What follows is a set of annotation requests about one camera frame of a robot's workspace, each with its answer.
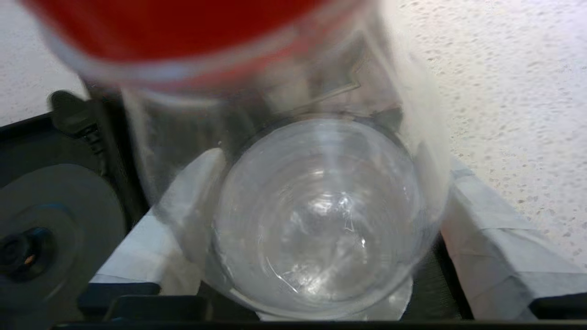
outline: white speckled surface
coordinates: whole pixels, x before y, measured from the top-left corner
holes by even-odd
[[[400,0],[436,74],[451,149],[587,269],[587,1]],[[0,2],[0,125],[82,92],[34,24]]]
[[[84,96],[79,78],[42,43],[33,19],[14,0],[0,1],[0,126],[47,112],[58,89]]]

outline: clear plastic container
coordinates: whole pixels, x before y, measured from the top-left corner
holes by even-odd
[[[103,61],[45,33],[120,84],[144,191],[206,282],[275,316],[354,318],[409,278],[448,187],[435,89],[393,5],[325,1],[164,61]]]

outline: red cap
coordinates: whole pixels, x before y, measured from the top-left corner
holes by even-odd
[[[23,0],[91,58],[139,62],[213,53],[279,29],[329,0]]]

